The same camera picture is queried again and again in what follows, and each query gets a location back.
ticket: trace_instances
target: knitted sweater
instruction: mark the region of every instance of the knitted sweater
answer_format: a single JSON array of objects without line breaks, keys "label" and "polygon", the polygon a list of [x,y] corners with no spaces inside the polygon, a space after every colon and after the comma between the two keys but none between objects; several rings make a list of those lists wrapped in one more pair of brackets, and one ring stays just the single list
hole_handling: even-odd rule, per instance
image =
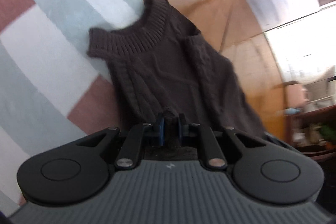
[{"label": "knitted sweater", "polygon": [[261,136],[264,127],[246,102],[232,63],[167,0],[145,0],[130,27],[90,29],[88,55],[103,58],[116,88],[124,128],[184,113],[213,130],[233,126]]}]

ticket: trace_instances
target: ribbed collar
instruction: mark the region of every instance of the ribbed collar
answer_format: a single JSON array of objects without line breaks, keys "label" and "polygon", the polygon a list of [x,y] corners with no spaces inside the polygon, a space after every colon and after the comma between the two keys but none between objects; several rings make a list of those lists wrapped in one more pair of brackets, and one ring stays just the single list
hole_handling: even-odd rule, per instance
[{"label": "ribbed collar", "polygon": [[90,29],[88,55],[105,58],[116,55],[124,57],[155,47],[163,39],[170,5],[167,0],[145,0],[144,5],[145,10],[141,18],[125,29]]}]

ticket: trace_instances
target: metal screw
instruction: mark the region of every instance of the metal screw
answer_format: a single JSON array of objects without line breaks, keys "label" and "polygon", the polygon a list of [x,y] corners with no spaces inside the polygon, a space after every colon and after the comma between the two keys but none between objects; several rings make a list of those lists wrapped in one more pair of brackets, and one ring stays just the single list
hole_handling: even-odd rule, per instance
[{"label": "metal screw", "polygon": [[130,167],[133,165],[133,161],[131,159],[122,158],[117,160],[117,165],[120,167]]},{"label": "metal screw", "polygon": [[225,161],[222,159],[214,158],[209,160],[209,165],[212,167],[222,167],[225,165]]}]

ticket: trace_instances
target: white logo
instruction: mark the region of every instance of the white logo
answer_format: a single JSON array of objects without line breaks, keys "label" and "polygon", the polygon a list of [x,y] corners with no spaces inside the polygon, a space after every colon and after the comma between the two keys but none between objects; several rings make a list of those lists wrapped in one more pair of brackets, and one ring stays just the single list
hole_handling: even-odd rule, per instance
[{"label": "white logo", "polygon": [[167,166],[167,168],[172,169],[172,168],[175,167],[175,164],[167,164],[166,166]]}]

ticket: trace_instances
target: wooden floor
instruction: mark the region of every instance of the wooden floor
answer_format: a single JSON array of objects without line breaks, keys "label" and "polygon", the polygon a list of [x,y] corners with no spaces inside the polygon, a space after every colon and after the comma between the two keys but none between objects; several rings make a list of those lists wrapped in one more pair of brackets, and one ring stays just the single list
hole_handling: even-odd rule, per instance
[{"label": "wooden floor", "polygon": [[249,103],[269,132],[283,138],[282,80],[259,24],[245,0],[169,0],[235,67]]}]

